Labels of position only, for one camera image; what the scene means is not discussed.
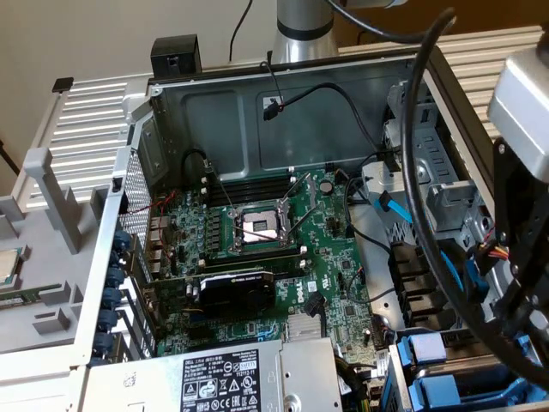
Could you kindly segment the blue plastic disk carrier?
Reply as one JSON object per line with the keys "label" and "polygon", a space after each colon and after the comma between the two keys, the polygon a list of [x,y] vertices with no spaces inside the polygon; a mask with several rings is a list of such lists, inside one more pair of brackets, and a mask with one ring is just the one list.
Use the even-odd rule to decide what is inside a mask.
{"label": "blue plastic disk carrier", "polygon": [[549,400],[549,392],[515,379],[505,389],[462,396],[453,375],[415,379],[408,387],[413,412],[478,412]]}

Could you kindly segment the grey metal drive cage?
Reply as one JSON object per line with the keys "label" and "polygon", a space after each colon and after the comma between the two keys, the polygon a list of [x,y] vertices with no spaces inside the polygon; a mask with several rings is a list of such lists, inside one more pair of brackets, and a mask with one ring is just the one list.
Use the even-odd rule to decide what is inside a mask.
{"label": "grey metal drive cage", "polygon": [[[383,141],[389,152],[361,168],[365,194],[390,239],[414,235],[401,156],[406,86],[402,82],[389,91],[388,106],[394,116],[383,126]],[[471,114],[460,117],[459,109],[470,108],[463,98],[462,92],[444,91],[433,80],[426,80],[419,87],[413,118],[419,192],[437,235],[467,230],[484,233],[492,222],[492,195],[475,163],[491,143],[478,119]]]}

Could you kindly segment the hard drive with blue caddy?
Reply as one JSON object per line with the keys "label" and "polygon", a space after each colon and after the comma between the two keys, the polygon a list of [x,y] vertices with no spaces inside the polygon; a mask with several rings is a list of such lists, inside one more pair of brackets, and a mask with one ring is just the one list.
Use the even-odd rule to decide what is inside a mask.
{"label": "hard drive with blue caddy", "polygon": [[[419,333],[428,332],[442,332],[428,330],[425,328],[411,328],[406,330],[399,330],[395,334],[394,342],[389,345],[389,368],[384,380],[384,386],[382,396],[379,404],[379,410],[381,412],[413,412],[412,402],[409,396],[408,387],[413,383],[408,383],[405,380],[403,369],[401,366],[401,359],[399,356],[397,343],[403,336],[414,335]],[[476,395],[485,393],[488,391],[482,391],[480,393],[460,391],[462,396]],[[516,405],[511,407],[502,407],[496,409],[481,410],[478,412],[549,412],[549,400],[540,401],[537,403],[529,403]]]}

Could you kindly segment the green Dell motherboard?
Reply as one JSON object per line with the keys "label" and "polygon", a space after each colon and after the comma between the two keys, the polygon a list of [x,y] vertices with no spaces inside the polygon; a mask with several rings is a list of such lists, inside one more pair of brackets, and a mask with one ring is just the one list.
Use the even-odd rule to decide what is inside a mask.
{"label": "green Dell motherboard", "polygon": [[[306,313],[315,317],[319,314],[321,338],[331,341],[338,361],[347,363],[361,378],[374,379],[371,373],[376,369],[376,352],[384,347],[383,329],[376,324],[372,307],[383,297],[367,289],[366,273],[361,292],[364,303],[353,303],[345,294],[346,283],[352,275],[360,266],[365,270],[359,242],[347,225],[353,189],[345,187],[341,172],[317,169],[310,173],[289,198],[294,224],[315,205],[317,209],[297,229],[298,244],[288,247],[308,248],[308,255],[300,258],[308,261],[310,273],[300,278],[275,280],[274,306],[256,316],[164,315],[149,305],[143,291],[157,323],[158,355],[274,340],[289,342],[286,337],[289,315]],[[334,186],[329,196],[324,196],[319,189],[323,180]],[[230,205],[209,207],[206,196],[198,195],[197,189],[162,193],[155,200],[146,245],[151,283],[209,276],[197,272],[199,259],[239,255],[226,250]]]}

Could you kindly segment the metal locking lever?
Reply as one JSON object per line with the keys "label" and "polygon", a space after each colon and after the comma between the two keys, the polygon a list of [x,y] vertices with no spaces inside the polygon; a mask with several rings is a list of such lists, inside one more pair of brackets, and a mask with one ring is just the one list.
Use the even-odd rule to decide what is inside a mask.
{"label": "metal locking lever", "polygon": [[308,210],[302,217],[298,219],[298,221],[287,231],[287,235],[292,235],[297,229],[299,229],[310,217],[310,215],[317,209],[317,206],[315,205],[310,210]]}
{"label": "metal locking lever", "polygon": [[214,176],[215,176],[215,178],[216,178],[216,180],[217,180],[217,182],[218,182],[218,184],[219,184],[219,186],[220,186],[222,192],[224,193],[224,195],[225,195],[225,197],[226,197],[226,200],[228,201],[228,203],[229,203],[229,205],[230,205],[230,207],[231,207],[231,213],[232,213],[233,215],[235,215],[235,213],[236,213],[235,210],[236,210],[236,209],[235,209],[235,207],[234,207],[234,205],[233,205],[232,199],[229,197],[229,195],[228,195],[228,193],[227,193],[227,191],[226,191],[226,188],[225,188],[225,186],[224,186],[224,184],[223,184],[223,182],[222,182],[222,179],[220,178],[219,174],[215,171],[215,168],[212,169],[212,172],[213,172],[213,174],[214,174]]}

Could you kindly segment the metal socket cover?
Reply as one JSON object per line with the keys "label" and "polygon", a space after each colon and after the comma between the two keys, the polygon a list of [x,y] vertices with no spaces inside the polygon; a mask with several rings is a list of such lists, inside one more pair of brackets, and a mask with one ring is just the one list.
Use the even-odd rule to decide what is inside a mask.
{"label": "metal socket cover", "polygon": [[288,242],[289,235],[292,231],[292,228],[290,227],[291,221],[289,218],[290,195],[294,191],[296,191],[299,188],[299,186],[310,176],[311,176],[310,172],[302,175],[295,183],[293,183],[293,185],[290,187],[287,193],[283,196],[283,198],[278,199],[275,202],[275,210],[277,212],[278,220],[279,220],[277,239],[283,245]]}

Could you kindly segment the silver chipset heat sink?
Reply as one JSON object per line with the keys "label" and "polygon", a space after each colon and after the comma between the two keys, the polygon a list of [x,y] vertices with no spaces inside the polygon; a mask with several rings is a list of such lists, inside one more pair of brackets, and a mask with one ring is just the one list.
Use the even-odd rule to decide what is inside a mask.
{"label": "silver chipset heat sink", "polygon": [[289,342],[320,339],[322,336],[322,321],[319,314],[315,317],[306,313],[288,316],[286,337]]}

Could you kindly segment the grey power supply unit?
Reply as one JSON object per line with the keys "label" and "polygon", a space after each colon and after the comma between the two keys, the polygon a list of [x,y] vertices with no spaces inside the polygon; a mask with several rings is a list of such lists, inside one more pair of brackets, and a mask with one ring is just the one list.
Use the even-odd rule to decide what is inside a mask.
{"label": "grey power supply unit", "polygon": [[81,412],[341,412],[329,339],[93,367]]}

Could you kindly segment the black RAM slot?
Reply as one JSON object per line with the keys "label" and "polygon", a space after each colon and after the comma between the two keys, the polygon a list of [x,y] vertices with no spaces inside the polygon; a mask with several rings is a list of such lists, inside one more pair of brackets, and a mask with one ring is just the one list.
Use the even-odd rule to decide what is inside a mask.
{"label": "black RAM slot", "polygon": [[269,251],[262,250],[228,257],[207,257],[204,259],[199,259],[197,262],[197,266],[200,269],[210,269],[214,267],[264,262],[285,258],[300,258],[306,257],[307,255],[308,248],[304,245],[298,245],[293,248]]}
{"label": "black RAM slot", "polygon": [[[231,197],[231,199],[232,199],[233,205],[241,204],[241,203],[255,203],[255,202],[266,201],[266,200],[274,200],[278,198],[283,198],[283,196],[287,193],[290,187],[288,189],[284,189],[283,191],[279,191],[279,192],[271,191],[267,193],[264,192],[263,194],[247,194],[242,197]],[[206,196],[205,203],[209,207],[220,207],[220,206],[229,205],[228,201],[226,200],[226,197]]]}
{"label": "black RAM slot", "polygon": [[203,266],[198,267],[197,272],[210,276],[265,272],[272,274],[275,280],[286,280],[307,276],[310,273],[310,265],[306,259],[300,257],[284,257],[237,264]]}
{"label": "black RAM slot", "polygon": [[263,194],[264,192],[279,192],[291,186],[290,177],[275,175],[263,178],[229,180],[224,182],[220,174],[212,168],[206,173],[206,184],[199,184],[196,193],[208,197],[224,197],[223,189],[230,197],[242,197],[247,194]]}

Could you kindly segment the CPU socket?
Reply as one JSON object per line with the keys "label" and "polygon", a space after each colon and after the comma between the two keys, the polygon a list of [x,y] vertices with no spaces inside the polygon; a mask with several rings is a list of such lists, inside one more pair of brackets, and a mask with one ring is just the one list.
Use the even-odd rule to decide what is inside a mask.
{"label": "CPU socket", "polygon": [[[243,204],[236,213],[228,214],[229,240],[226,250],[232,254],[245,254],[262,250],[280,250],[298,244],[297,230],[289,236],[286,244],[277,239],[279,220],[275,202]],[[294,225],[292,206],[289,207],[290,227]]]}

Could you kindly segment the black graphics card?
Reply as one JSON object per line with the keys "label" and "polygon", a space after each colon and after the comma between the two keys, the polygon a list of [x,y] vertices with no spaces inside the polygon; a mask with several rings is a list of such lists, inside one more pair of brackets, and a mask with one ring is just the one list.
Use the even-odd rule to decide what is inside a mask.
{"label": "black graphics card", "polygon": [[275,275],[265,270],[172,278],[153,282],[143,291],[149,305],[164,315],[256,316],[276,301]]}

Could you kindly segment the open grey PC case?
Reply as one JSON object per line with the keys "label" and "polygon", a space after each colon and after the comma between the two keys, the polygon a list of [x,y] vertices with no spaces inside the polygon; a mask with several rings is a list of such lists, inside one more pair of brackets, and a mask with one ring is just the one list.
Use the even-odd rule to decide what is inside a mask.
{"label": "open grey PC case", "polygon": [[[153,280],[146,252],[152,209],[159,194],[207,182],[212,168],[224,182],[317,169],[341,172],[345,187],[353,189],[347,225],[359,242],[367,289],[383,297],[372,311],[383,329],[384,349],[397,331],[423,328],[405,325],[389,271],[392,243],[415,245],[424,253],[415,227],[412,237],[390,239],[361,178],[367,161],[389,152],[383,141],[383,126],[394,116],[389,91],[407,84],[414,57],[413,51],[390,51],[301,64],[264,62],[150,82],[147,107],[131,124],[130,145],[118,157],[104,213],[103,265],[107,271],[112,250],[125,260],[118,288],[122,300],[114,310],[118,323],[108,332],[114,343],[101,357],[93,356],[92,344],[78,412],[93,367],[167,357],[157,353],[157,323],[143,293]],[[131,235],[126,251],[113,248],[117,230]],[[341,412],[381,412],[385,377],[363,379],[333,353]]]}

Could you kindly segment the grey plastic parts rack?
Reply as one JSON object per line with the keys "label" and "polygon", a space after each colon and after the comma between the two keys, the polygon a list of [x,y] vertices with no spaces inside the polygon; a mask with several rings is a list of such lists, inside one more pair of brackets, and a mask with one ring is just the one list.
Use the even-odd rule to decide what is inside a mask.
{"label": "grey plastic parts rack", "polygon": [[71,188],[58,183],[51,163],[49,149],[32,148],[23,164],[45,193],[43,209],[23,211],[13,197],[0,197],[0,251],[21,248],[0,294],[59,285],[41,292],[41,302],[0,310],[0,354],[71,344],[78,328],[100,207],[78,203]]}

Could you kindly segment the green RAM stick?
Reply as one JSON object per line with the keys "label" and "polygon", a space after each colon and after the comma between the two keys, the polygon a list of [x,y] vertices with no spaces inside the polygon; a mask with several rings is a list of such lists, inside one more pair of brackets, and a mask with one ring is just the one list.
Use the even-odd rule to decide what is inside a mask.
{"label": "green RAM stick", "polygon": [[25,306],[41,302],[39,294],[59,288],[59,285],[51,285],[44,288],[31,288],[27,290],[16,290],[0,294],[0,310],[14,306]]}

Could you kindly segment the silver CPU chip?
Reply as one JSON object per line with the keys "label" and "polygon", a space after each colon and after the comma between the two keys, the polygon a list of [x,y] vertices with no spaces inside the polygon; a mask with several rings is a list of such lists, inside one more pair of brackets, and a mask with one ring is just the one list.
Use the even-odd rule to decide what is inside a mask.
{"label": "silver CPU chip", "polygon": [[10,282],[15,274],[21,255],[21,248],[0,251],[0,285]]}

